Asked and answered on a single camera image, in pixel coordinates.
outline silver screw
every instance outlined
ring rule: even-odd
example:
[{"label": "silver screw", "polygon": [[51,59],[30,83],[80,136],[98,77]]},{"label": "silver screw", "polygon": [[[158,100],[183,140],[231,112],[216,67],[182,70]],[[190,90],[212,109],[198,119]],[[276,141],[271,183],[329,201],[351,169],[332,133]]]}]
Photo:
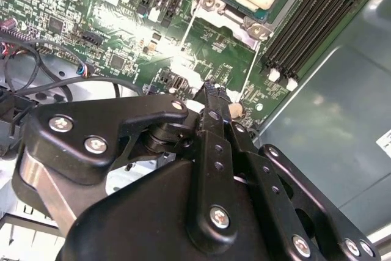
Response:
[{"label": "silver screw", "polygon": [[292,242],[294,244],[294,247],[296,248],[296,250],[298,250],[301,256],[305,258],[309,258],[311,256],[310,246],[307,244],[305,239],[303,239],[299,235],[294,235],[292,238]]},{"label": "silver screw", "polygon": [[214,0],[203,0],[203,3],[206,7],[214,6]]},{"label": "silver screw", "polygon": [[369,247],[369,245],[367,243],[364,243],[363,241],[360,241],[360,245],[361,247],[364,249],[364,251],[371,257],[374,257],[375,254],[374,252],[372,251],[371,247]]},{"label": "silver screw", "polygon": [[230,225],[228,213],[220,207],[212,207],[210,210],[210,219],[220,229],[226,229]]},{"label": "silver screw", "polygon": [[177,102],[177,101],[172,102],[172,106],[173,106],[175,109],[177,109],[177,110],[182,110],[182,109],[183,109],[181,103],[179,103],[179,102]]},{"label": "silver screw", "polygon": [[244,131],[245,131],[245,129],[244,129],[244,127],[242,126],[242,125],[240,125],[240,124],[236,124],[235,125],[235,127],[236,127],[236,129],[238,130],[238,131],[240,131],[241,133],[244,133]]},{"label": "silver screw", "polygon": [[84,147],[87,149],[88,152],[94,154],[102,154],[108,148],[104,140],[98,137],[90,137],[86,139],[84,141]]},{"label": "silver screw", "polygon": [[49,120],[49,127],[53,131],[59,131],[60,133],[66,133],[73,128],[72,122],[66,117],[53,117]]},{"label": "silver screw", "polygon": [[275,148],[269,147],[269,151],[270,151],[271,155],[273,155],[274,157],[279,156],[279,153],[277,152],[277,150]]},{"label": "silver screw", "polygon": [[357,248],[356,244],[353,243],[352,240],[350,240],[350,239],[348,239],[348,238],[345,239],[345,244],[346,244],[346,246],[348,247],[350,253],[352,253],[353,255],[355,255],[355,256],[357,256],[357,257],[360,256],[359,248]]}]

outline motherboard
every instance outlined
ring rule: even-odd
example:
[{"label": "motherboard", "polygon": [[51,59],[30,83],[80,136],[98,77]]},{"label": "motherboard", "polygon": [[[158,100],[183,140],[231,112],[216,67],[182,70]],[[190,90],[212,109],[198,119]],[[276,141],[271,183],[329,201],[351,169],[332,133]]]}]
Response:
[{"label": "motherboard", "polygon": [[[260,125],[367,0],[0,0],[1,34],[61,44],[145,94],[191,99],[207,79]],[[40,54],[77,62],[41,45]]]}]

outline sticker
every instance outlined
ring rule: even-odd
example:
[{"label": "sticker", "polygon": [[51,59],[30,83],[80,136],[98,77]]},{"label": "sticker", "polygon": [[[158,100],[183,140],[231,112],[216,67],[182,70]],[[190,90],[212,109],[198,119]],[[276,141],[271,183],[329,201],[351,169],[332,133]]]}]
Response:
[{"label": "sticker", "polygon": [[381,136],[376,143],[391,158],[391,130]]}]

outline gray metal panel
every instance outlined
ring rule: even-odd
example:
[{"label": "gray metal panel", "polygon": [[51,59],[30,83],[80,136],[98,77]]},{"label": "gray metal panel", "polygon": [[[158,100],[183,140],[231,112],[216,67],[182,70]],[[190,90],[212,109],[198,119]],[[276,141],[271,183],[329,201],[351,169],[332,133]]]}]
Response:
[{"label": "gray metal panel", "polygon": [[391,222],[391,0],[371,0],[270,118],[275,144],[365,233]]}]

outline green circuit board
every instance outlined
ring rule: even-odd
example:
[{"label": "green circuit board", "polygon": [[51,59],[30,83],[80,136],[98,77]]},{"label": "green circuit board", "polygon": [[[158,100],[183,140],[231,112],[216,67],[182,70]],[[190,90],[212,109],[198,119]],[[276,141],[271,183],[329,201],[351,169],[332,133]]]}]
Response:
[{"label": "green circuit board", "polygon": [[[156,93],[169,92],[172,85],[162,76],[169,76],[168,68],[173,62],[181,62],[203,80],[212,79],[230,91],[241,91],[254,50],[234,38],[227,28],[216,28],[200,18],[194,20],[183,47],[179,48],[191,20],[192,0],[182,2],[168,28],[140,16],[136,12],[139,1],[0,0],[0,19],[14,17],[19,33],[65,45],[93,66],[95,73],[130,80],[145,93],[151,88]],[[300,1],[296,0],[288,10],[287,20]],[[80,42],[75,34],[77,29],[98,34],[102,43],[95,46]],[[261,42],[260,54],[272,40]],[[70,60],[63,52],[48,47],[51,53]],[[300,77],[309,68],[310,65],[306,66]],[[262,123],[289,94],[284,87],[260,75],[260,70],[261,65],[256,64],[241,99],[246,109],[241,122],[247,127]],[[175,95],[191,98],[194,93],[188,82],[183,81]]]}]

